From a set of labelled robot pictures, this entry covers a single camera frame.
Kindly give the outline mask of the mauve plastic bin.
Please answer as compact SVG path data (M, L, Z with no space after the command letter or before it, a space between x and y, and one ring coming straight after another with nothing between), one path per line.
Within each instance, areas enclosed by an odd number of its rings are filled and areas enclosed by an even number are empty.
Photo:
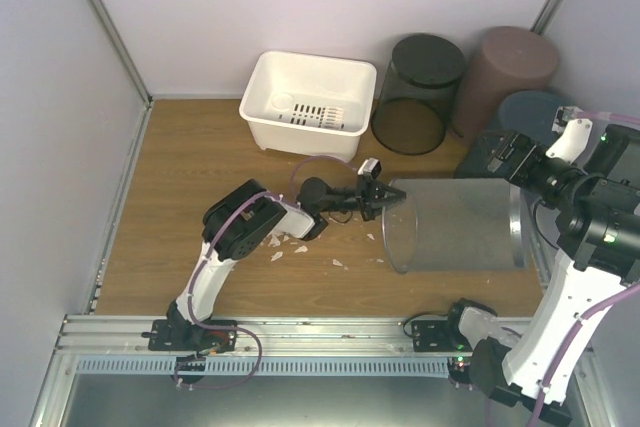
M461 143L471 145L507 96L546 87L559 61L557 47L530 30L512 26L488 30L458 88L452 132Z

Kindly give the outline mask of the silver mesh wastebasket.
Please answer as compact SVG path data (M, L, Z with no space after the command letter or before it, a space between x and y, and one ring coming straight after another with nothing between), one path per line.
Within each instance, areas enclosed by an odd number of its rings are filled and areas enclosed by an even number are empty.
M521 191L497 178L394 179L406 199L382 214L385 253L400 274L526 267Z

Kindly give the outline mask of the black mesh wastebasket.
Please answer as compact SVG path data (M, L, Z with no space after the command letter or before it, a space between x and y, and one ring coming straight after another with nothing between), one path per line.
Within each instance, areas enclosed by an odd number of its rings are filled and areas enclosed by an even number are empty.
M420 156L446 137L453 103L466 70L461 49L440 36L415 33L393 48L371 132L386 149Z

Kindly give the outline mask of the white plastic tub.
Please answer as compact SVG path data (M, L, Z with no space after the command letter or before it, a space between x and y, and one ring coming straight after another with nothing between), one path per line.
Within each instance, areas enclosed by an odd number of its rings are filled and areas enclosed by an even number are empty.
M263 53L239 106L256 145L351 161L369 126L377 71L367 62Z

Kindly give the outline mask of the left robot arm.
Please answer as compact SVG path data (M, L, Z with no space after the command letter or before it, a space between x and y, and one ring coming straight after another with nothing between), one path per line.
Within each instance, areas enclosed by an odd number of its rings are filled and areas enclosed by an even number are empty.
M163 347L185 351L228 338L233 324L210 321L217 296L235 265L272 234L308 242L328 226L330 213L358 212L372 221L402 203L406 193L361 173L353 188L334 188L318 177L306 179L293 203L251 179L204 214L201 251L183 292L170 304L166 326L158 328Z

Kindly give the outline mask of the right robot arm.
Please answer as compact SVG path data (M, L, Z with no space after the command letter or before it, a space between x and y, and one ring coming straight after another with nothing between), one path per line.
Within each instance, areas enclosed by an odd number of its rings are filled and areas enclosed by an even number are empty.
M557 251L549 284L526 331L514 336L486 307L452 304L443 340L471 347L469 378L489 399L526 406L529 425L566 426L569 378L610 308L639 291L639 132L610 124L586 164L591 134L572 120L551 146L504 133L488 170L556 210Z

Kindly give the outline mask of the dark grey plastic bin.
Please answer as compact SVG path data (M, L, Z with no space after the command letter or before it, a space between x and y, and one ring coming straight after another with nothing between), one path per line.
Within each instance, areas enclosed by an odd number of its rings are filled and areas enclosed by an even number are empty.
M550 146L558 134L552 131L556 112L566 100L558 95L538 91L520 91L509 95L500 104L486 129L472 143L471 149L456 168L454 178L500 178L501 171L487 169L490 149L498 144L495 132L515 130Z

